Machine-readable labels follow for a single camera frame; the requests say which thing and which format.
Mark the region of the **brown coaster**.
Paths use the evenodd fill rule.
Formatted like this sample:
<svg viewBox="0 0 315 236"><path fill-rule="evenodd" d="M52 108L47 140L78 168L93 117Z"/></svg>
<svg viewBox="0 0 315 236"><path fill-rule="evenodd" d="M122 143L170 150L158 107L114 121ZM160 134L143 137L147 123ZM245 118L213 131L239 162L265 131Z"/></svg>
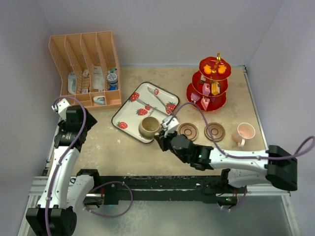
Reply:
<svg viewBox="0 0 315 236"><path fill-rule="evenodd" d="M199 132L197 127L192 123L182 123L177 130L179 135L185 135L191 141L195 141L198 136Z"/></svg>
<svg viewBox="0 0 315 236"><path fill-rule="evenodd" d="M221 124L211 122L204 128L204 135L210 141L219 142L225 137L225 129Z"/></svg>

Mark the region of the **beige ceramic mug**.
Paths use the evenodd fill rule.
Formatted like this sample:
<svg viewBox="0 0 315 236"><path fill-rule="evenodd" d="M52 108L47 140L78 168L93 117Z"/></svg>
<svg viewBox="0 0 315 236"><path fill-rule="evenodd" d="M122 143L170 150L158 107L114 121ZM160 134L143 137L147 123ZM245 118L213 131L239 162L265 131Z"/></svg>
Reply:
<svg viewBox="0 0 315 236"><path fill-rule="evenodd" d="M160 131L160 123L154 117L146 117L139 123L138 131L144 138L152 139Z"/></svg>

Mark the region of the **coral toy cake slice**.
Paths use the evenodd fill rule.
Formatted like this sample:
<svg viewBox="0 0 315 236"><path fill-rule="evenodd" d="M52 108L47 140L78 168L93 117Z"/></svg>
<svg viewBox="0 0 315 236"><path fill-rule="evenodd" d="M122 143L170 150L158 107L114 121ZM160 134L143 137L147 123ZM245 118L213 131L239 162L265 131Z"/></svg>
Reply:
<svg viewBox="0 0 315 236"><path fill-rule="evenodd" d="M208 97L203 97L202 99L201 99L201 105L202 105L202 107L203 107L203 109L206 111L207 110L207 108L208 108L208 106L209 106L209 103L210 103L210 99L208 98Z"/></svg>

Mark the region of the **purple fuzzy sweet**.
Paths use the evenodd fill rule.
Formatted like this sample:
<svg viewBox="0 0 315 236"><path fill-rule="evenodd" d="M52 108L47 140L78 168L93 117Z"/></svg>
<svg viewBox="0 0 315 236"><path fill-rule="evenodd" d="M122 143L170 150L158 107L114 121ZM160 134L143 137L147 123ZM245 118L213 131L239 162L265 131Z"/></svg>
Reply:
<svg viewBox="0 0 315 236"><path fill-rule="evenodd" d="M196 103L197 101L200 100L200 96L199 96L198 94L191 93L191 95L190 95L190 100L191 100L191 102Z"/></svg>

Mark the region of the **white strawberry tray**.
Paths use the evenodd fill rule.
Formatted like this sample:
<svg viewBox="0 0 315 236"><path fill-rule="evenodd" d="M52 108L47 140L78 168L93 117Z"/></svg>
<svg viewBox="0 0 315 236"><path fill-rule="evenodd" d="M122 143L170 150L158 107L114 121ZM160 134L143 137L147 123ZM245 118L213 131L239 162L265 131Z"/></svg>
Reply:
<svg viewBox="0 0 315 236"><path fill-rule="evenodd" d="M179 105L177 95L150 82L141 83L122 107L114 114L111 123L125 134L149 144L153 139L144 138L138 131L139 123L146 117L162 121Z"/></svg>

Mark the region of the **clear plastic cup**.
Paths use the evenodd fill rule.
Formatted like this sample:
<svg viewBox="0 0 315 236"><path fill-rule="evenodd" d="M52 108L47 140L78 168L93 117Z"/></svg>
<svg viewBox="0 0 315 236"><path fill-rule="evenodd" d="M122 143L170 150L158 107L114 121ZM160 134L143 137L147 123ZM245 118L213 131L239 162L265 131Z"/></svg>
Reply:
<svg viewBox="0 0 315 236"><path fill-rule="evenodd" d="M232 134L233 141L238 145L238 147L243 147L246 141L255 137L255 128L246 122L239 124Z"/></svg>

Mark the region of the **pink toy cake slice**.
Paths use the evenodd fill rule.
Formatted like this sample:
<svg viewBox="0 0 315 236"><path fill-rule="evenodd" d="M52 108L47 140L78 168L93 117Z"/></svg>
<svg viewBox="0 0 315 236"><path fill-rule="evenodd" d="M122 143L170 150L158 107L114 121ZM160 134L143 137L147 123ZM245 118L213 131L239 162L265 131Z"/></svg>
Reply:
<svg viewBox="0 0 315 236"><path fill-rule="evenodd" d="M211 86L208 83L204 83L202 87L202 94L208 96L211 93Z"/></svg>

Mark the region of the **yellow toy cake slice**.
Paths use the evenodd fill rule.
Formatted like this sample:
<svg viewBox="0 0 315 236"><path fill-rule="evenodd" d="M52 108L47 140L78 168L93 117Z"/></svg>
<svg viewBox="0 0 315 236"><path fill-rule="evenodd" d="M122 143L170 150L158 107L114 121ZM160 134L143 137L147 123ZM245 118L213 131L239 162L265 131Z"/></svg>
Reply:
<svg viewBox="0 0 315 236"><path fill-rule="evenodd" d="M211 83L211 93L214 96L220 94L220 83L218 81L214 81Z"/></svg>

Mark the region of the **brown toy cake slice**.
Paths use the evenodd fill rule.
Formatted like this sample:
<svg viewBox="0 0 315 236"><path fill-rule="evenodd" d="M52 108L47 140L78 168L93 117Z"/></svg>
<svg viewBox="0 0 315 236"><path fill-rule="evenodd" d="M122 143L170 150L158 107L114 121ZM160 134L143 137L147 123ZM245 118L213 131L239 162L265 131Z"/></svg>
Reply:
<svg viewBox="0 0 315 236"><path fill-rule="evenodd" d="M204 84L205 82L206 82L206 78L203 75L201 75L200 76L200 83Z"/></svg>

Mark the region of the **orange fish cake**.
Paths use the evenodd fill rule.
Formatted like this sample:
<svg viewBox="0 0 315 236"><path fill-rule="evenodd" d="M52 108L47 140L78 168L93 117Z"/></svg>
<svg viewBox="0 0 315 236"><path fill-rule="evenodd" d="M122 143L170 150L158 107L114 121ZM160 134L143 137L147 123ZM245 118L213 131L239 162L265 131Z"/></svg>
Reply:
<svg viewBox="0 0 315 236"><path fill-rule="evenodd" d="M203 69L204 69L205 74L210 75L212 73L212 68L209 65L205 65Z"/></svg>
<svg viewBox="0 0 315 236"><path fill-rule="evenodd" d="M218 73L224 74L226 72L226 66L224 64L219 65L218 67Z"/></svg>

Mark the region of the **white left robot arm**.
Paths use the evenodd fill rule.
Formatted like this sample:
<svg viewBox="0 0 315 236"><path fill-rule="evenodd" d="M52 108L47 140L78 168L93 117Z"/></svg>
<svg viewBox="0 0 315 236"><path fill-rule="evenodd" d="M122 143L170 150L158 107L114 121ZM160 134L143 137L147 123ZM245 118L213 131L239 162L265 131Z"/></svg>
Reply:
<svg viewBox="0 0 315 236"><path fill-rule="evenodd" d="M54 137L54 160L45 189L36 207L28 208L26 220L37 236L71 236L77 211L88 192L101 188L96 169L81 170L73 186L70 179L87 132L97 123L83 106L57 105L62 118Z"/></svg>

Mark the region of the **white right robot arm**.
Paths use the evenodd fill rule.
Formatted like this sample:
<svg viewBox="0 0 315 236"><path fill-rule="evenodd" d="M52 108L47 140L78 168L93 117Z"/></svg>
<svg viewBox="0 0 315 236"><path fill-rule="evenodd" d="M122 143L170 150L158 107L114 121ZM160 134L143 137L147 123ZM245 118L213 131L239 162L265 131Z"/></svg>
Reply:
<svg viewBox="0 0 315 236"><path fill-rule="evenodd" d="M220 152L216 147L194 144L177 132L165 135L160 131L154 139L162 151L170 151L196 170L221 169L219 187L223 192L255 184L271 184L285 191L297 190L297 159L286 159L289 153L279 146L270 145L268 150L251 152L251 157L245 159L247 151Z"/></svg>

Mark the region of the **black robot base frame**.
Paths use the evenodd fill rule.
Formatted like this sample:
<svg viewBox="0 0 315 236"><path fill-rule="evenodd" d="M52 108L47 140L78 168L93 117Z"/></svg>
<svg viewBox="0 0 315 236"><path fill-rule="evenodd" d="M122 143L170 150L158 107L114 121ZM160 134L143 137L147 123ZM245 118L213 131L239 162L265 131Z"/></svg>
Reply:
<svg viewBox="0 0 315 236"><path fill-rule="evenodd" d="M203 202L235 206L245 187L232 187L223 176L101 176L95 169L81 170L93 177L90 193L103 199L105 205L120 201Z"/></svg>

